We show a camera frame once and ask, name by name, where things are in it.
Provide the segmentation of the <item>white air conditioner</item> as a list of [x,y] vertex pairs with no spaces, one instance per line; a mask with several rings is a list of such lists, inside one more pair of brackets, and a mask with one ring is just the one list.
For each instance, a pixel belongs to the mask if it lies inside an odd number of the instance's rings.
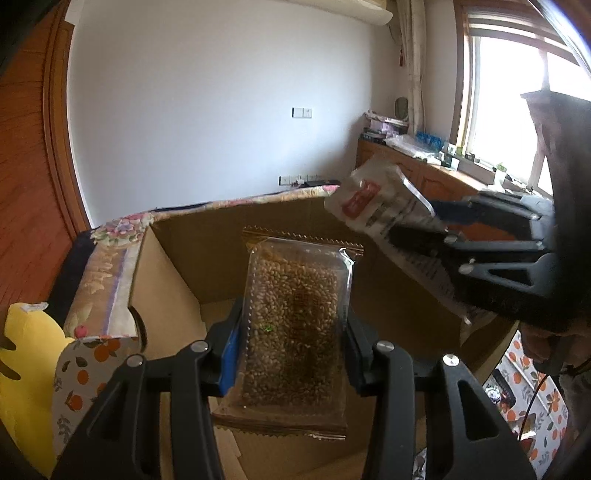
[[386,1],[367,0],[293,0],[293,3],[317,8],[375,26],[387,25],[393,13]]

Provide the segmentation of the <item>yellow plush pillow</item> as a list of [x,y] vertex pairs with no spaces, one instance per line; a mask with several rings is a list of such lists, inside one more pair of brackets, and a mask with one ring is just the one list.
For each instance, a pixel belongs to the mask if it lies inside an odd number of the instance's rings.
[[72,339],[42,304],[15,303],[7,311],[1,349],[1,422],[24,458],[48,478],[56,465],[52,398],[58,359]]

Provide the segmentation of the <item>white wall socket strip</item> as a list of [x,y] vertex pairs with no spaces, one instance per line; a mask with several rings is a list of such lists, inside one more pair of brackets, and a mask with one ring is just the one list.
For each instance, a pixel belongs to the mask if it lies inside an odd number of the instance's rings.
[[304,184],[311,184],[315,182],[322,182],[321,175],[280,175],[280,186],[300,186]]

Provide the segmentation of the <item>white red-label snack bag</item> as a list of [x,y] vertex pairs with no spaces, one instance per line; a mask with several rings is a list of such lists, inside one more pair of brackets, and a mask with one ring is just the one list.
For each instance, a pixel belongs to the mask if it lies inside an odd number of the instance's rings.
[[434,207],[400,167],[378,155],[356,170],[325,199],[325,209],[372,239],[394,265],[424,287],[469,326],[480,328],[496,315],[456,298],[438,246],[422,247],[429,234],[447,236]]

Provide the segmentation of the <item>clutter on sideboard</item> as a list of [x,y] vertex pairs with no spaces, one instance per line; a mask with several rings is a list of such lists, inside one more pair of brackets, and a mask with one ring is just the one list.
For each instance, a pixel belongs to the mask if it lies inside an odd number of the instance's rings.
[[444,165],[484,183],[517,192],[553,195],[549,165],[537,140],[526,102],[518,94],[478,94],[467,102],[460,138],[447,142],[426,132],[408,133],[402,120],[368,111],[363,140],[388,146],[412,158]]

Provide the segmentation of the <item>white curtain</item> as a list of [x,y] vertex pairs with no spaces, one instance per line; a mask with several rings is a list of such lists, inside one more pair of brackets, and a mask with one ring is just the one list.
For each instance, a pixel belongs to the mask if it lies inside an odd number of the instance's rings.
[[403,58],[408,73],[409,133],[424,129],[423,74],[427,56],[427,18],[424,0],[398,0]]

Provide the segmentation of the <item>wooden sideboard cabinet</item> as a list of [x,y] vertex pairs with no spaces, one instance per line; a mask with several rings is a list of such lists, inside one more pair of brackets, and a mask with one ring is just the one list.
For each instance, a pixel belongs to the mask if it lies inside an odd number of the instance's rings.
[[486,184],[456,170],[412,158],[388,146],[360,139],[356,167],[374,156],[398,165],[405,176],[428,200],[456,201],[490,190]]

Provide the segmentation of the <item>wooden wardrobe door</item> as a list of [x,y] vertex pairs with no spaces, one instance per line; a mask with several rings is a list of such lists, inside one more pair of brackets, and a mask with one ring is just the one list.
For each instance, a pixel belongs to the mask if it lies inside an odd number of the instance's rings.
[[1,305],[49,297],[89,227],[73,165],[67,1],[4,1],[1,35]]

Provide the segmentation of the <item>clear grain bar snack pack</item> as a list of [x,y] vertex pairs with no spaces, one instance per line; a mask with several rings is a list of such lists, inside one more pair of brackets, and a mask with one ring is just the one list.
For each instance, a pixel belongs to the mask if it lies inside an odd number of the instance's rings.
[[264,436],[346,437],[342,332],[363,245],[243,229],[249,251],[235,385],[217,426]]

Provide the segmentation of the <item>white wall switch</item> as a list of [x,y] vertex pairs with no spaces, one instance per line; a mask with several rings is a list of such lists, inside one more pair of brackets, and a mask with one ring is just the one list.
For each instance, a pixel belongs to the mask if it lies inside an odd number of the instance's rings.
[[312,109],[311,108],[293,108],[291,109],[291,117],[294,119],[311,119]]

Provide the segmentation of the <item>window with wooden frame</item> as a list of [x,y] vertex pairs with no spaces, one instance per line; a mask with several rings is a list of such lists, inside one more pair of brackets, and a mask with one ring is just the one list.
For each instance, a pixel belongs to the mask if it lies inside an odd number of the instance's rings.
[[587,100],[590,74],[528,1],[457,1],[461,105],[455,143],[520,190],[553,193],[526,94]]

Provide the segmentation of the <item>floral quilt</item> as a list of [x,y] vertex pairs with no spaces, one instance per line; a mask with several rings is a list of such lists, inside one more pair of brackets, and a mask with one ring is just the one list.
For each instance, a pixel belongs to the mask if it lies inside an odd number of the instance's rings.
[[147,228],[156,221],[176,216],[244,204],[264,204],[325,197],[335,184],[301,186],[280,193],[222,200],[202,204],[151,210],[108,221],[78,240],[89,253],[75,253],[81,260],[81,278],[74,282],[74,294],[66,302],[63,331],[71,338],[88,336],[133,336],[136,327],[127,303],[137,258]]

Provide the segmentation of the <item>orange-print white bedsheet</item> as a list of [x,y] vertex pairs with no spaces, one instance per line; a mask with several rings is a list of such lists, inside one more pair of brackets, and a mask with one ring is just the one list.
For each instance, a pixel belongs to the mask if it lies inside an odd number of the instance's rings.
[[137,337],[90,336],[74,340],[61,352],[51,405],[56,457],[61,455],[113,372],[140,349]]

